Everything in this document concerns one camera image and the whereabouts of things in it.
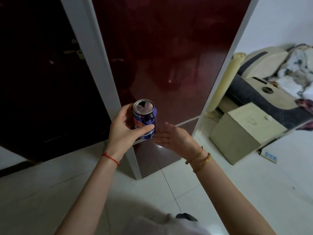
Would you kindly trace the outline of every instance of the left hand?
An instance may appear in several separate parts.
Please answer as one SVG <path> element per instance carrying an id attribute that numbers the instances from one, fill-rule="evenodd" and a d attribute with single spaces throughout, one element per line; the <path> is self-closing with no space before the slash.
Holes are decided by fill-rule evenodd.
<path id="1" fill-rule="evenodd" d="M 138 129 L 131 129 L 134 126 L 133 105 L 132 103 L 123 106 L 110 127 L 106 152 L 117 161 L 122 159 L 124 153 L 133 145 L 137 138 L 154 128 L 154 125 L 150 124 Z"/>

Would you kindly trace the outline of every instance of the white tile floor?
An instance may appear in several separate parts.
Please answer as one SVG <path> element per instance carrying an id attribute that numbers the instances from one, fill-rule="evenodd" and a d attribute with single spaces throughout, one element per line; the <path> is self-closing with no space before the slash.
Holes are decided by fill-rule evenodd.
<path id="1" fill-rule="evenodd" d="M 203 118 L 195 139 L 211 152 L 237 188 L 278 234 L 311 234 L 313 200 L 285 171 L 257 154 L 230 165 L 208 140 L 216 122 Z M 104 144 L 55 158 L 0 179 L 1 234 L 52 234 L 95 166 Z M 227 234 L 190 166 L 180 160 L 143 180 L 130 178 L 127 161 L 115 174 L 98 234 L 120 234 L 130 217 L 153 220 L 186 212 L 212 234 Z"/>

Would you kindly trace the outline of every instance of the right hand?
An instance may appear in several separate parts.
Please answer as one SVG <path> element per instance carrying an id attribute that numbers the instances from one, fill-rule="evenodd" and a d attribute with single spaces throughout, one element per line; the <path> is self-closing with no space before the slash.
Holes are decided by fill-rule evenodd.
<path id="1" fill-rule="evenodd" d="M 158 131 L 153 137 L 154 142 L 162 147 L 174 151 L 186 160 L 193 159 L 201 152 L 200 145 L 182 128 L 165 123 L 163 131 Z"/>

